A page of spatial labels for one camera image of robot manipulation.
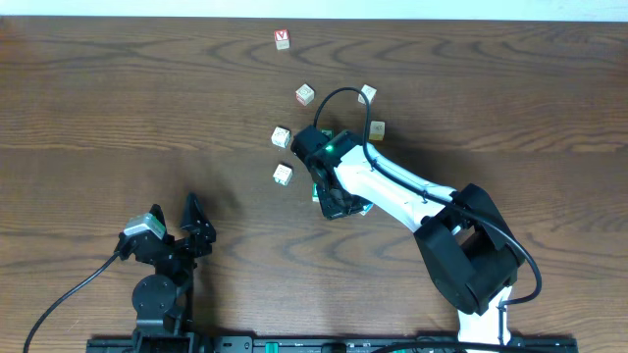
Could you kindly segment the wooden block green trim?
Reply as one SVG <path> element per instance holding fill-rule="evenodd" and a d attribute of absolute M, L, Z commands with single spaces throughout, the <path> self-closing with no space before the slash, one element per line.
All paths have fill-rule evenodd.
<path fill-rule="evenodd" d="M 363 209 L 360 211 L 360 215 L 366 216 L 366 214 L 373 208 L 373 204 L 364 205 Z"/>

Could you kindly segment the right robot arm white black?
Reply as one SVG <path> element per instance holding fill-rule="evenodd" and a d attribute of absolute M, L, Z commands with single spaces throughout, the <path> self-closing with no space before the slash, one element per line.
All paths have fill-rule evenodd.
<path fill-rule="evenodd" d="M 374 205 L 412 232 L 433 284 L 458 312 L 459 339 L 510 341 L 505 310 L 527 254 L 484 189 L 420 178 L 350 131 L 329 137 L 309 126 L 291 150 L 311 174 L 326 219 Z"/>

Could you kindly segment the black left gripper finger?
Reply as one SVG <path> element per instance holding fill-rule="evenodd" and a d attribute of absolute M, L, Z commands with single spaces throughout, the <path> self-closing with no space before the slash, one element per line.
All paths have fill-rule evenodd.
<path fill-rule="evenodd" d="M 152 230 L 166 230 L 166 222 L 162 208 L 158 204 L 153 204 L 149 210 L 148 226 Z"/>
<path fill-rule="evenodd" d="M 180 228 L 185 231 L 202 231 L 206 217 L 197 196 L 190 192 L 184 203 Z"/>

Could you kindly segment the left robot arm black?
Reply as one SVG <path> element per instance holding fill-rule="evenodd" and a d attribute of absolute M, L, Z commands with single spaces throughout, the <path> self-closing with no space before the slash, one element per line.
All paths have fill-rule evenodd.
<path fill-rule="evenodd" d="M 187 236 L 168 234 L 161 207 L 129 220 L 116 246 L 120 259 L 134 257 L 155 273 L 142 279 L 132 293 L 136 328 L 151 336 L 179 336 L 192 322 L 193 273 L 196 260 L 212 253 L 216 231 L 193 193 L 187 195 L 181 229 Z"/>

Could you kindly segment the green F wooden block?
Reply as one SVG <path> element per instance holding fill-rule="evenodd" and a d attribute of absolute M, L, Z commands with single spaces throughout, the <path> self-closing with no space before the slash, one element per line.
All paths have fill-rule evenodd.
<path fill-rule="evenodd" d="M 319 201 L 319 197 L 318 197 L 318 191 L 317 191 L 317 184 L 316 183 L 314 183 L 312 185 L 312 193 L 311 193 L 311 195 L 312 195 L 312 201 L 313 202 L 320 202 Z"/>

